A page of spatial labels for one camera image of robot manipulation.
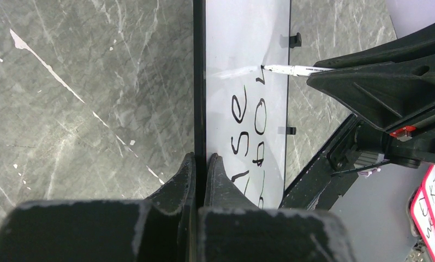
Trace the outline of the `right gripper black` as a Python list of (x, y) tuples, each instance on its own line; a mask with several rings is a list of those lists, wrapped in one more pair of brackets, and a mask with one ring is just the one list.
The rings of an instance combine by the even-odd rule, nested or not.
[(435, 23), (314, 66), (336, 70), (312, 74), (307, 85), (386, 132), (386, 156), (435, 156)]

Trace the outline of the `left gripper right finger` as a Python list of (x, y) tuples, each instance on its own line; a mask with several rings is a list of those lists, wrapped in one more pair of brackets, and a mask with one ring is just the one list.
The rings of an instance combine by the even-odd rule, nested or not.
[(199, 261), (354, 261), (341, 220), (322, 210), (260, 209), (213, 154), (198, 211)]

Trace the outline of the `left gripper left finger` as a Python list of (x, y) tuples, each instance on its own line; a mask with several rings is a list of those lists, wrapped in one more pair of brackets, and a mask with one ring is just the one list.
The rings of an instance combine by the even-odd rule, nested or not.
[(192, 261), (195, 176), (188, 153), (145, 199), (22, 203), (0, 227), (0, 261)]

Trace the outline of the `white whiteboard marker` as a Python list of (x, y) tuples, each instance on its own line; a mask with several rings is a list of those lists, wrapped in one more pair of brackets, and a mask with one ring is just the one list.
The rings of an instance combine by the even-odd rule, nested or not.
[(311, 74), (333, 70), (332, 68), (308, 67), (302, 65), (261, 65), (261, 69), (277, 74), (298, 77), (309, 77)]

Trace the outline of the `white whiteboard black frame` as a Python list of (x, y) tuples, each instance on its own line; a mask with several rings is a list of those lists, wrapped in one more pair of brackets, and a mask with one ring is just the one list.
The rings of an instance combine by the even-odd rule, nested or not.
[(256, 207), (277, 208), (286, 176), (290, 1), (194, 1), (195, 155), (213, 154)]

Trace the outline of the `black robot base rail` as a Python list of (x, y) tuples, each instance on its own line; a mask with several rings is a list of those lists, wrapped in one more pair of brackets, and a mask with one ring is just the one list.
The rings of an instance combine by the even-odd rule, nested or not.
[(361, 154), (381, 153), (391, 139), (388, 133), (349, 115), (288, 186), (280, 207), (329, 210), (358, 178), (352, 169)]

